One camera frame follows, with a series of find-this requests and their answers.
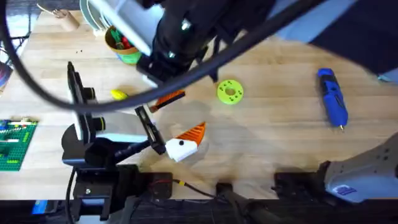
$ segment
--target blue object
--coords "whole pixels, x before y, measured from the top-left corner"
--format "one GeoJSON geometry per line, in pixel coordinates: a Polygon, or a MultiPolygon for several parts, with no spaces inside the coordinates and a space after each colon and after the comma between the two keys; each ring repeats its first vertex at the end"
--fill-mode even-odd
{"type": "Polygon", "coordinates": [[[33,215],[44,214],[47,207],[47,200],[37,200],[32,209],[33,215]]]}
{"type": "Polygon", "coordinates": [[[348,112],[335,74],[330,68],[321,68],[318,77],[329,121],[332,126],[343,129],[347,125],[348,112]]]}
{"type": "Polygon", "coordinates": [[[0,130],[6,130],[8,122],[10,122],[10,120],[0,120],[0,130]]]}

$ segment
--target orange and white object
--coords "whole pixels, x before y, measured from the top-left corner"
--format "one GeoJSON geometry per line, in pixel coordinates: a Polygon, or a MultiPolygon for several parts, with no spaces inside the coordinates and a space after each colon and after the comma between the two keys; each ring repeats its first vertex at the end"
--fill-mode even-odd
{"type": "Polygon", "coordinates": [[[166,142],[166,151],[171,159],[180,162],[198,151],[205,135],[206,123],[203,122],[185,133],[166,142]]]}

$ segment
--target yellow object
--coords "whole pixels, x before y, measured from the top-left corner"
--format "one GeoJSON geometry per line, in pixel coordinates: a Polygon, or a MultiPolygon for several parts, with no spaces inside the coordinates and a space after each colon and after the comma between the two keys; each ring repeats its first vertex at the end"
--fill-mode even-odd
{"type": "Polygon", "coordinates": [[[100,120],[101,120],[101,130],[105,130],[104,118],[100,118],[100,120]]]}
{"type": "Polygon", "coordinates": [[[123,93],[120,90],[111,90],[111,95],[115,100],[124,100],[128,97],[127,94],[123,93]]]}

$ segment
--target green lego plate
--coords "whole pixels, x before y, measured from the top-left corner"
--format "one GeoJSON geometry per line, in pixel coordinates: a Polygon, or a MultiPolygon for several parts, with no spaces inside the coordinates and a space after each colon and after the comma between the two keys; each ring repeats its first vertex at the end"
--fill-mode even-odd
{"type": "Polygon", "coordinates": [[[7,125],[0,130],[0,141],[18,139],[18,142],[0,142],[0,171],[19,171],[37,122],[30,125],[7,125]]]}

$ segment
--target black mount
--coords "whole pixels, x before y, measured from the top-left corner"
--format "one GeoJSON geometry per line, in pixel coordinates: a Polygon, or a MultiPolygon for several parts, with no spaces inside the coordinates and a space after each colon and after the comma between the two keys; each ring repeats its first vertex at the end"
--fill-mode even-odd
{"type": "Polygon", "coordinates": [[[99,215],[101,221],[124,208],[130,196],[168,199],[172,195],[171,173],[140,173],[136,165],[116,166],[113,170],[78,170],[73,191],[72,215],[99,215]],[[157,180],[169,180],[160,184],[157,180]]]}
{"type": "MultiPolygon", "coordinates": [[[[75,103],[86,104],[95,100],[94,89],[83,87],[71,62],[68,63],[68,85],[75,103]]],[[[93,118],[89,113],[77,114],[80,139],[75,124],[64,132],[62,161],[75,167],[77,174],[72,206],[75,221],[81,215],[99,215],[100,220],[105,221],[109,214],[124,208],[130,196],[149,199],[171,197],[171,173],[140,173],[136,165],[117,165],[149,146],[159,155],[166,151],[164,140],[144,107],[140,106],[135,111],[148,136],[143,142],[97,138],[96,132],[106,129],[106,121],[93,118]],[[157,180],[166,182],[154,184],[157,180]]]]}

